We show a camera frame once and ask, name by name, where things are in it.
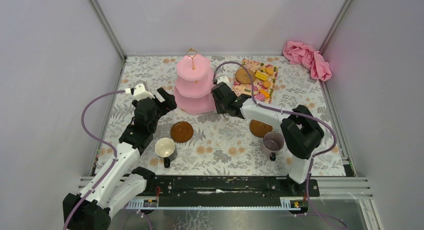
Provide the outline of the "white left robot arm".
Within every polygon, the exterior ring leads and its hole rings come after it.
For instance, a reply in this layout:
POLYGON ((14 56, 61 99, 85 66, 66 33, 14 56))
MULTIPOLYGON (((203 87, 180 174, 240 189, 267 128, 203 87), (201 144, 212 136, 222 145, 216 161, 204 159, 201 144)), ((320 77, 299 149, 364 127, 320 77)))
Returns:
POLYGON ((153 141, 160 118, 177 108, 175 97, 160 87, 157 92, 164 99, 160 101, 143 84, 123 92, 134 97, 134 117, 101 171, 77 194, 64 198, 65 230, 107 230, 116 212, 133 197, 155 190, 154 173, 146 169, 138 168, 127 180, 120 180, 153 141))

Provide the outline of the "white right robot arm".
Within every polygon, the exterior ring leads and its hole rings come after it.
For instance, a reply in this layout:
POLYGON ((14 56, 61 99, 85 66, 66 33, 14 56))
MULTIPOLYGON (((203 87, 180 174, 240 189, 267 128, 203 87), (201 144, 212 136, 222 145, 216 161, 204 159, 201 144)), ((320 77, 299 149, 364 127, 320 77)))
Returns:
POLYGON ((292 111, 277 108, 247 94, 236 95, 224 82, 211 89, 218 114, 228 114, 241 119, 255 120, 280 128, 285 145, 292 154, 287 191, 293 196, 301 195, 306 189, 306 179, 313 151, 319 147, 324 130, 304 105, 292 111))

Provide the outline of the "pink cake slice toy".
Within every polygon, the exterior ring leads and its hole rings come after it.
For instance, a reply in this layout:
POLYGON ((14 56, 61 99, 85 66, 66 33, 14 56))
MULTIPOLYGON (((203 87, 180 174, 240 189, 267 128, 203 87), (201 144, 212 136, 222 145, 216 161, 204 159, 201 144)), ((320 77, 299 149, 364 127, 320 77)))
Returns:
POLYGON ((260 101, 260 102, 263 102, 264 100, 266 100, 266 99, 267 99, 267 98, 266 98, 266 96, 265 96, 264 94, 262 94, 262 93, 259 93, 259 94, 255 95, 255 96, 254 96, 254 98, 255 98, 257 101, 260 101))

